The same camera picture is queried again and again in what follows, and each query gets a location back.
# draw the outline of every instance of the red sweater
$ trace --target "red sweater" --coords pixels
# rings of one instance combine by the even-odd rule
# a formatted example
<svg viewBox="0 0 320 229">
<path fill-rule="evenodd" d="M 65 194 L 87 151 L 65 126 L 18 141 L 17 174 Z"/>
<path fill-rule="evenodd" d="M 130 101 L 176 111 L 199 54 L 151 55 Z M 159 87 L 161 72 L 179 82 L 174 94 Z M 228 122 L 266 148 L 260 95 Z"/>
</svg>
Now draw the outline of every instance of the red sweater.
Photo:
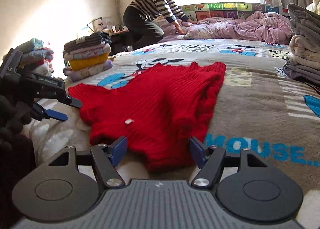
<svg viewBox="0 0 320 229">
<path fill-rule="evenodd" d="M 164 170 L 193 164 L 188 139 L 204 140 L 225 70 L 221 62 L 157 64 L 115 90 L 79 84 L 69 93 L 83 103 L 80 116 L 92 125 L 92 145 L 126 136 L 149 170 Z"/>
</svg>

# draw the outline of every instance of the white tag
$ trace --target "white tag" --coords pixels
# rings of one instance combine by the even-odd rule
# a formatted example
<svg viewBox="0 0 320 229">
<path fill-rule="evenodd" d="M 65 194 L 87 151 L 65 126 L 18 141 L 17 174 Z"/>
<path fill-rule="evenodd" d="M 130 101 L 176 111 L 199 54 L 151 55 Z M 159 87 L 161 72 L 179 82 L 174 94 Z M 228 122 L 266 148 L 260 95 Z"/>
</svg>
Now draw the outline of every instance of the white tag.
<svg viewBox="0 0 320 229">
<path fill-rule="evenodd" d="M 85 41 L 85 37 L 86 37 L 86 36 L 83 36 L 83 37 L 81 37 L 81 38 L 78 38 L 78 39 L 76 40 L 76 44 L 79 44 L 79 43 L 84 42 L 84 41 Z"/>
<path fill-rule="evenodd" d="M 127 125 L 129 125 L 129 124 L 132 123 L 132 122 L 134 122 L 134 120 L 132 120 L 132 119 L 127 119 L 124 123 L 127 124 Z"/>
</svg>

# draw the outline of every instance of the cartoon bedsheet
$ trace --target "cartoon bedsheet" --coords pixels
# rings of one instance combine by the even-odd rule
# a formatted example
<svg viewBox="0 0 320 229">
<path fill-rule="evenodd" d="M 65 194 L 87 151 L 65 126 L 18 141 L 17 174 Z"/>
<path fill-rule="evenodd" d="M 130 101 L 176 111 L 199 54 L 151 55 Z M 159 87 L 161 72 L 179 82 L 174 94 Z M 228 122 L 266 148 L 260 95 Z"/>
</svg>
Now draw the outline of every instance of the cartoon bedsheet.
<svg viewBox="0 0 320 229">
<path fill-rule="evenodd" d="M 306 208 L 301 209 L 298 220 L 307 229 L 318 228 L 319 216 L 310 215 L 320 202 L 320 89 L 285 76 L 282 66 L 289 52 L 286 45 L 256 41 L 172 41 L 118 57 L 113 69 L 82 82 L 117 89 L 157 63 L 224 62 L 226 76 L 204 143 L 234 153 L 249 147 L 267 158 L 302 187 Z M 77 150 L 89 148 L 90 127 L 82 122 L 77 109 L 48 99 L 40 103 L 69 119 L 64 123 L 34 120 L 26 127 L 38 164 L 66 145 L 75 145 Z M 118 171 L 128 181 L 130 177 L 191 179 L 197 169 L 148 174 L 137 157 L 128 153 Z"/>
</svg>

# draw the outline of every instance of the woman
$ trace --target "woman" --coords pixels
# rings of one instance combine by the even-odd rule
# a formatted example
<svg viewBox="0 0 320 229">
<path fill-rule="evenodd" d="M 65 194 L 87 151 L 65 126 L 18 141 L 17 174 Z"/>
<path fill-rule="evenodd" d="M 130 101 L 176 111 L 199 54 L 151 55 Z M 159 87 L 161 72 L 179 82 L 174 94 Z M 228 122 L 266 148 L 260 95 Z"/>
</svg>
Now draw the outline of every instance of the woman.
<svg viewBox="0 0 320 229">
<path fill-rule="evenodd" d="M 163 30 L 152 22 L 161 14 L 176 27 L 180 35 L 185 33 L 177 18 L 196 23 L 188 19 L 173 0 L 133 0 L 124 13 L 123 22 L 137 41 L 132 46 L 126 47 L 126 51 L 153 45 L 163 39 Z"/>
</svg>

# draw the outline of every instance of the pink comforter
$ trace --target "pink comforter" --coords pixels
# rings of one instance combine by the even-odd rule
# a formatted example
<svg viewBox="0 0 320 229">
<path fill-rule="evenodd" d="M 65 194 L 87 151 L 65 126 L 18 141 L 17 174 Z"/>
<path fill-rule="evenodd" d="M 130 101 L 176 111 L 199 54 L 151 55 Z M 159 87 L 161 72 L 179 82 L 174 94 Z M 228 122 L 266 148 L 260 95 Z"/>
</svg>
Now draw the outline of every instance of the pink comforter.
<svg viewBox="0 0 320 229">
<path fill-rule="evenodd" d="M 161 42 L 222 38 L 289 44 L 293 36 L 289 19 L 275 12 L 263 14 L 259 11 L 247 19 L 211 17 L 199 21 L 196 25 L 183 22 L 182 28 L 187 32 L 186 35 L 177 35 L 175 27 L 170 23 L 162 24 L 161 28 L 165 36 Z"/>
</svg>

